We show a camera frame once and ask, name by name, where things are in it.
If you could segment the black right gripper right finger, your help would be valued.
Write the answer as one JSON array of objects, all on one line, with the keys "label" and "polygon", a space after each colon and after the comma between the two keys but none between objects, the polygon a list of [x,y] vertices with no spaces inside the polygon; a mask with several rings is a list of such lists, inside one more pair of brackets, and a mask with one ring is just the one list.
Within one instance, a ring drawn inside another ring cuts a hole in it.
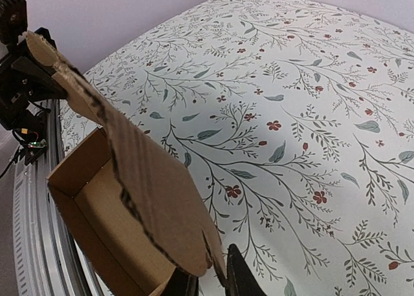
[{"label": "black right gripper right finger", "polygon": [[226,270],[228,279],[228,285],[225,287],[226,295],[266,296],[235,244],[230,244],[228,247]]}]

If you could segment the brown cardboard box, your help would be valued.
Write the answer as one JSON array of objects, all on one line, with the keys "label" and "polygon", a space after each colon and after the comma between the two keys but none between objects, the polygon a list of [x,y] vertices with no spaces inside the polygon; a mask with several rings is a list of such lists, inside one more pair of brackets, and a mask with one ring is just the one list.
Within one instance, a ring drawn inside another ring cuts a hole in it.
[{"label": "brown cardboard box", "polygon": [[35,60],[54,69],[71,109],[98,124],[49,174],[50,194],[87,260],[115,295],[164,295],[176,268],[214,269],[221,239],[189,171],[114,108],[44,37]]}]

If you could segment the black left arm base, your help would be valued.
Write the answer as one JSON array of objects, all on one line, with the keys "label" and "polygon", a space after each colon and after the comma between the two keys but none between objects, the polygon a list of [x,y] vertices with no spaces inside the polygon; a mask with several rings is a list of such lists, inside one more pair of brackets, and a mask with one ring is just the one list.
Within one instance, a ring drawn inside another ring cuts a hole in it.
[{"label": "black left arm base", "polygon": [[49,109],[40,110],[36,114],[25,110],[12,128],[12,134],[22,146],[20,156],[25,165],[33,164],[46,153],[48,147],[47,120]]}]

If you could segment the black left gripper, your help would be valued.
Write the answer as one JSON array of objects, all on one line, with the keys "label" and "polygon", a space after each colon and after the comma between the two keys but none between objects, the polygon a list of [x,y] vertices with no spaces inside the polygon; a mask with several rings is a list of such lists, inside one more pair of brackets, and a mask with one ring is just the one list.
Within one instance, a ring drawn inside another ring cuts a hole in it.
[{"label": "black left gripper", "polygon": [[12,130],[30,103],[65,100],[66,90],[41,67],[27,42],[19,38],[28,29],[26,0],[1,0],[1,125]]}]

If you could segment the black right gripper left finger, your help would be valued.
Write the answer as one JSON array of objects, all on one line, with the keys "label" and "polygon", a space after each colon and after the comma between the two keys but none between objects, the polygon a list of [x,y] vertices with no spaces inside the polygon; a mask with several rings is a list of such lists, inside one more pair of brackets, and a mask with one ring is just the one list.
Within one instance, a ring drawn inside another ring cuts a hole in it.
[{"label": "black right gripper left finger", "polygon": [[198,296],[199,278],[176,268],[164,288],[165,296]]}]

